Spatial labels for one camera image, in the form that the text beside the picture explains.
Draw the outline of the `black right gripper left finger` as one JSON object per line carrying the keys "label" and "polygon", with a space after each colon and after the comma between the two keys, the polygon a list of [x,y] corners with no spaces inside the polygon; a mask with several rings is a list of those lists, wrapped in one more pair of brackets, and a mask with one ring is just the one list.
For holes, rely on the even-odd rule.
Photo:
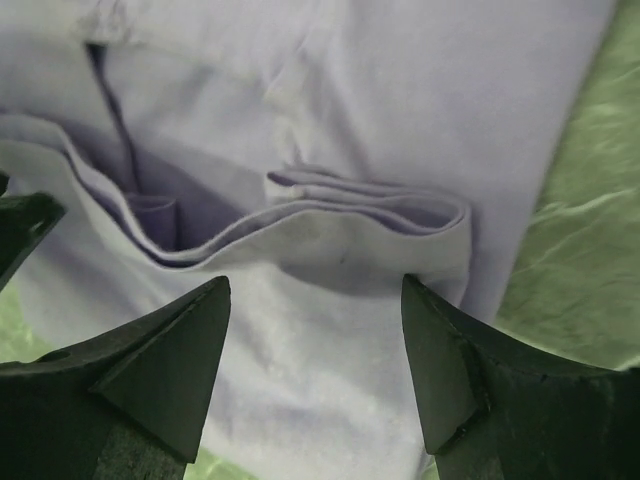
{"label": "black right gripper left finger", "polygon": [[1,367],[5,479],[180,479],[196,460],[231,310],[217,277],[159,310]]}

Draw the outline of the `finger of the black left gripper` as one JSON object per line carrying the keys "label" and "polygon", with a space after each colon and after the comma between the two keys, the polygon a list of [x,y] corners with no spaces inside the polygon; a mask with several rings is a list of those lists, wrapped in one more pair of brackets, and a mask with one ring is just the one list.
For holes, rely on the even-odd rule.
{"label": "finger of the black left gripper", "polygon": [[9,195],[9,176],[1,173],[0,289],[64,217],[66,209],[46,193]]}

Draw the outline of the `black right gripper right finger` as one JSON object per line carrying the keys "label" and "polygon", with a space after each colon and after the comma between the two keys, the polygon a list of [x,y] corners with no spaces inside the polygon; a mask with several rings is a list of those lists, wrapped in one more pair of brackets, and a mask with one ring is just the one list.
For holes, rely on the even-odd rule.
{"label": "black right gripper right finger", "polygon": [[639,372],[529,346],[405,276],[402,328],[426,451],[443,479],[635,479]]}

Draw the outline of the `purple t shirt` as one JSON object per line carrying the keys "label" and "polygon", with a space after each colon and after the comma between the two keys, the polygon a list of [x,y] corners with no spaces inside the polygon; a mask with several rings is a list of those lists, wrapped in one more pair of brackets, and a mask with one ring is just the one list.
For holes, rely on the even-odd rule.
{"label": "purple t shirt", "polygon": [[67,208],[19,270],[63,346],[208,279],[203,445],[261,479],[415,479],[415,274],[497,311],[610,1],[5,1],[1,167]]}

